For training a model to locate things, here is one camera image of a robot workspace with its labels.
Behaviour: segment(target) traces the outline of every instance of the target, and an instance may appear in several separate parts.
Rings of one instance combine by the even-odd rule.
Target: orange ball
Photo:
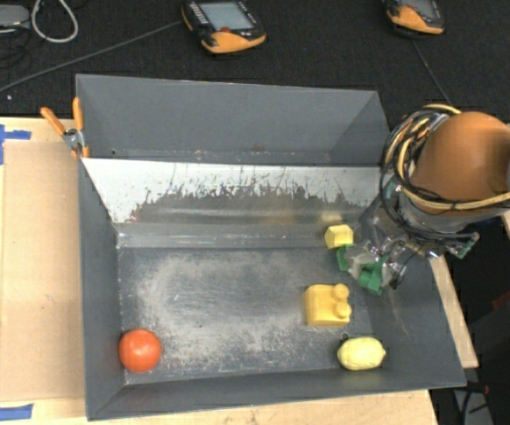
[[[153,332],[137,328],[123,335],[119,350],[123,367],[132,372],[143,373],[158,364],[163,345]]]

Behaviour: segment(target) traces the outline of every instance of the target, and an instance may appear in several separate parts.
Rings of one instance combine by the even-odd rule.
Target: white cable
[[[69,43],[71,42],[77,35],[78,35],[78,21],[76,20],[76,16],[74,16],[74,13],[68,6],[68,4],[64,0],[58,0],[62,6],[64,6],[64,9],[70,16],[70,19],[72,20],[72,23],[74,25],[73,32],[70,36],[66,38],[50,38],[49,36],[45,35],[39,27],[36,25],[36,15],[41,9],[41,2],[43,0],[36,0],[35,5],[33,6],[33,10],[31,11],[31,24],[33,26],[34,31],[41,36],[41,38],[45,41],[49,41],[51,43]]]

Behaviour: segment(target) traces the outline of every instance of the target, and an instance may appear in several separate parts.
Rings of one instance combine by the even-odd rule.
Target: yellow lemon
[[[387,352],[371,336],[348,338],[337,350],[337,359],[348,370],[368,370],[381,365]]]

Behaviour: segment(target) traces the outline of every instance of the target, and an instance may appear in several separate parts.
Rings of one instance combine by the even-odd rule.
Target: yellow toy block
[[[329,249],[335,249],[346,244],[352,245],[353,230],[347,225],[334,225],[333,227],[328,227],[324,239]]]
[[[350,322],[349,296],[350,289],[343,283],[308,287],[305,291],[306,325],[341,328]]]

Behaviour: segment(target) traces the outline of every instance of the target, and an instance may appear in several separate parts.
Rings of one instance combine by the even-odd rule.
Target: black carpet
[[[45,42],[32,30],[0,35],[0,116],[39,116],[40,108],[49,106],[59,118],[71,118],[75,75],[97,73],[372,89],[391,128],[425,104],[446,102],[510,123],[510,0],[437,0],[446,30],[417,41],[392,29],[381,0],[249,0],[268,41],[262,49],[225,59],[208,54],[182,23],[182,0],[66,1],[80,24],[73,41]],[[29,10],[34,2],[1,1]],[[69,35],[72,29],[56,0],[45,2],[37,20],[49,36]],[[468,325],[510,289],[510,247],[502,227],[493,225],[482,228],[473,254],[450,262]],[[510,361],[510,351],[503,360]],[[510,363],[503,365],[490,383],[510,387]],[[496,416],[510,418],[510,388],[503,390],[505,402],[490,398],[496,401],[491,407]]]

